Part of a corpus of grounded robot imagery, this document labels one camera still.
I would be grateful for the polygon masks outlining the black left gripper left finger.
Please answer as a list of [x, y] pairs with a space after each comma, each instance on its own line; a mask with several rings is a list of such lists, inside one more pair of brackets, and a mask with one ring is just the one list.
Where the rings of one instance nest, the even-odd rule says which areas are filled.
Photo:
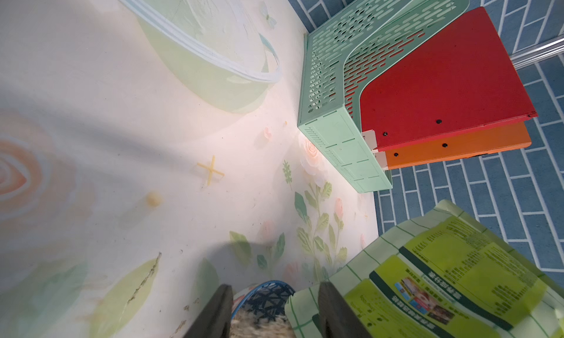
[[184, 338], [230, 337], [232, 306], [232, 287], [220, 285], [202, 312], [196, 317]]

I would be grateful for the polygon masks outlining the green oats bag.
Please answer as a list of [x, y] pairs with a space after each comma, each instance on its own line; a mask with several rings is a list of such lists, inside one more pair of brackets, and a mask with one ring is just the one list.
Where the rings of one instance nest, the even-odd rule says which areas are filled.
[[330, 277], [373, 337], [562, 337], [563, 289], [449, 200]]

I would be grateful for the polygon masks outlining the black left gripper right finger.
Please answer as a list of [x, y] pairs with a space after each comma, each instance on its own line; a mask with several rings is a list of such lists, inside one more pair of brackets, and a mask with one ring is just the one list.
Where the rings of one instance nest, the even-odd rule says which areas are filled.
[[331, 282], [319, 287], [320, 332], [327, 338], [370, 338], [371, 335]]

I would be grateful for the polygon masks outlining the blue patterned ceramic bowl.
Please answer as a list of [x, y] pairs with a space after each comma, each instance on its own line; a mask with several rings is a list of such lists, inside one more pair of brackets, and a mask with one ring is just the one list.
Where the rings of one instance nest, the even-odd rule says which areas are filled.
[[295, 290], [282, 281], [268, 281], [235, 295], [230, 337], [295, 337], [285, 306]]

